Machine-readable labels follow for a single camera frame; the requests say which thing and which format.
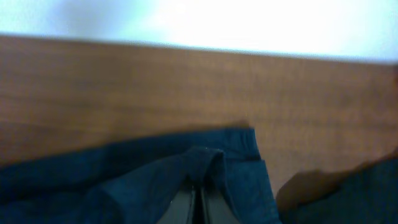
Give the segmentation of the dark blue shorts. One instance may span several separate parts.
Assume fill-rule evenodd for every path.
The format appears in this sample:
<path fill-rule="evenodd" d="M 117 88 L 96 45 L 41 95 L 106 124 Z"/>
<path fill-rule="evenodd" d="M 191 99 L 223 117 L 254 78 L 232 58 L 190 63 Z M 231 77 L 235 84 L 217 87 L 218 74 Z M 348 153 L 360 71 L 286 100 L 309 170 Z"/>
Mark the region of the dark blue shorts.
<path fill-rule="evenodd" d="M 319 199 L 277 208 L 251 128 L 167 134 L 1 169 L 2 223 L 157 223 L 183 184 L 214 185 L 239 223 L 396 223 L 397 160 L 349 175 Z"/>

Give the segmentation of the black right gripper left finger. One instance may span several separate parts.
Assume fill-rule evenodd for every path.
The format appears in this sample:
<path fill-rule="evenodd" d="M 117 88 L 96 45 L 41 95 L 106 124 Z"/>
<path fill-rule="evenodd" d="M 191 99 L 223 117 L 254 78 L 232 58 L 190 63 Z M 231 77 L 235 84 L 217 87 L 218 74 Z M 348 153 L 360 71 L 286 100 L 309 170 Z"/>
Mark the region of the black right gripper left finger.
<path fill-rule="evenodd" d="M 192 224 L 195 213 L 196 188 L 183 184 L 157 224 Z"/>

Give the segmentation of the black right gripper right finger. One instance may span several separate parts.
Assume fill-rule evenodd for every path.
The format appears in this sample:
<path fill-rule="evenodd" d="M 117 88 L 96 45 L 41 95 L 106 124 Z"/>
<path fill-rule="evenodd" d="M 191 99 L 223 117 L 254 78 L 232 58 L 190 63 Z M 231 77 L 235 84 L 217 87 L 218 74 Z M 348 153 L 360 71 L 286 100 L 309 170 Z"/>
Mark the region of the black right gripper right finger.
<path fill-rule="evenodd" d="M 214 185 L 201 188 L 201 204 L 205 224 L 239 224 L 223 195 Z"/>

